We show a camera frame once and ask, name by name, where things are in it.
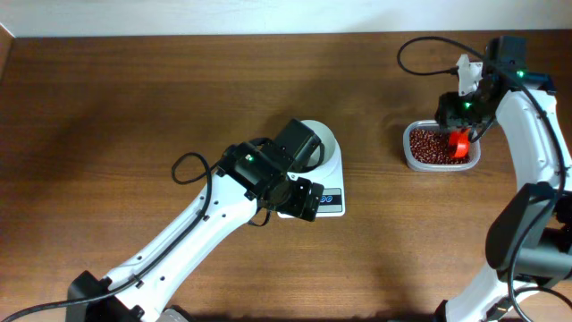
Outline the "orange measuring scoop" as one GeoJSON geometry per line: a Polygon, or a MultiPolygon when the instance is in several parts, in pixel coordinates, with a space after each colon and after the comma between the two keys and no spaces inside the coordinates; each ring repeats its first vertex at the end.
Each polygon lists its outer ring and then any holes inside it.
{"type": "Polygon", "coordinates": [[[460,159],[468,154],[470,141],[468,130],[452,131],[448,140],[448,151],[451,158],[460,159]]]}

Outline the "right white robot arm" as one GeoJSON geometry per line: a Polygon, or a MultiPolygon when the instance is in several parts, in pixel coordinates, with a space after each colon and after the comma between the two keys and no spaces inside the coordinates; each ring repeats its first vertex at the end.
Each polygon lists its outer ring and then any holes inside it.
{"type": "Polygon", "coordinates": [[[495,38],[478,57],[458,61],[458,90],[440,96],[436,122],[447,130],[488,129],[508,141],[517,194],[492,223],[486,262],[471,284],[444,301],[442,321],[499,321],[519,303],[571,278],[571,156],[547,74],[526,67],[523,38],[495,38]]]}

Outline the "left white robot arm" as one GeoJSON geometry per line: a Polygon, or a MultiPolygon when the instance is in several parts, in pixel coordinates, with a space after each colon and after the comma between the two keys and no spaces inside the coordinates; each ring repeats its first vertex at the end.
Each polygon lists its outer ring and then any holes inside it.
{"type": "Polygon", "coordinates": [[[340,163],[330,129],[293,119],[274,139],[230,146],[206,169],[206,186],[143,250],[101,280],[82,273],[68,289],[68,321],[186,321],[168,303],[206,256],[261,209],[312,222],[327,176],[340,163]]]}

